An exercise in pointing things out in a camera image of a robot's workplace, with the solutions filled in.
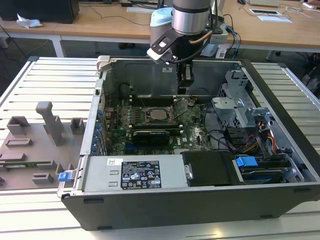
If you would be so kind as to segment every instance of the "power supply label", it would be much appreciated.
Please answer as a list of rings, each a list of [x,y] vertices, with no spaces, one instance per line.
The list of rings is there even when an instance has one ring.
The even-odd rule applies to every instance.
[[[121,188],[123,190],[161,188],[159,161],[122,162]]]

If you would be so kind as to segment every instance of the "floor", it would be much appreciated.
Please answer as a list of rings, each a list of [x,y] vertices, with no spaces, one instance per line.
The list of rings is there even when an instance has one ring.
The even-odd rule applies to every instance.
[[[42,39],[15,38],[17,45],[29,56],[55,57],[56,53],[51,41]],[[148,45],[136,44],[135,48],[121,50],[117,43],[99,42],[100,53],[95,53],[93,42],[87,41],[63,41],[66,56],[69,58],[97,58],[99,55],[112,56],[145,56]],[[15,43],[8,41],[8,49],[0,51],[0,96],[9,86],[11,81],[20,71],[26,59],[19,51]],[[240,50],[238,58],[249,59],[251,62],[268,62],[266,50]],[[231,58],[231,50],[226,58]],[[304,75],[304,58],[295,52],[282,52],[280,56],[274,56],[271,63],[286,64],[299,78]]]

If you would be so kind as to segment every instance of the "white paper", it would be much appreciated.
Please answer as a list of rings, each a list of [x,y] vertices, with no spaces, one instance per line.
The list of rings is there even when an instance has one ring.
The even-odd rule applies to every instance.
[[[266,22],[278,22],[278,23],[292,23],[290,19],[287,18],[280,18],[276,16],[257,16],[261,21],[266,21]]]
[[[29,28],[34,28],[34,27],[41,27],[42,24],[40,23],[40,20],[38,19],[26,19],[22,16],[20,16],[19,14],[17,14],[18,19],[17,19],[17,23],[19,24],[19,26],[29,29]]]

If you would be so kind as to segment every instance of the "wooden desk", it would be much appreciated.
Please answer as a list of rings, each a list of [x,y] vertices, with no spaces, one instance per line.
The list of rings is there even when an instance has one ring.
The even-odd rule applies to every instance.
[[[320,52],[320,12],[307,11],[302,14],[288,12],[292,23],[261,21],[257,16],[250,16],[240,7],[249,9],[276,10],[283,13],[285,5],[301,6],[301,2],[281,1],[281,7],[241,5],[236,0],[226,0],[223,12],[232,15],[234,29],[241,35],[243,49],[260,49],[272,51]],[[64,57],[62,40],[150,43],[150,13],[127,12],[126,7],[96,6],[80,3],[80,12],[73,24],[44,22],[42,27],[22,28],[15,21],[0,21],[1,25],[15,38],[50,39],[58,57]],[[228,16],[226,23],[231,25]],[[6,34],[0,30],[0,37]],[[230,35],[227,43],[220,49],[227,49],[233,41]]]
[[[151,13],[127,12],[127,8],[121,7],[121,5],[92,5],[92,8],[83,7],[84,5],[81,3],[79,3],[79,5],[80,12],[73,24],[57,24],[53,30],[54,34],[150,39]]]
[[[302,2],[281,1],[280,7],[241,5],[237,1],[226,0],[223,13],[233,18],[234,29],[241,35],[241,48],[294,52],[320,52],[320,12],[304,10],[302,14],[285,12],[286,5],[300,7]],[[257,16],[249,15],[249,9],[273,10],[281,14],[281,18],[291,18],[292,23],[261,21]],[[225,16],[231,26],[231,19]]]

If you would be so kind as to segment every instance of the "blue plastic clip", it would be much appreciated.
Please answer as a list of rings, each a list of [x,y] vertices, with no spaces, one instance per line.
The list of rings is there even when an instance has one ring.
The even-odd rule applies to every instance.
[[[71,182],[71,172],[61,172],[58,176],[58,181],[59,182]]]
[[[238,167],[257,167],[258,163],[254,156],[239,156],[236,160]]]

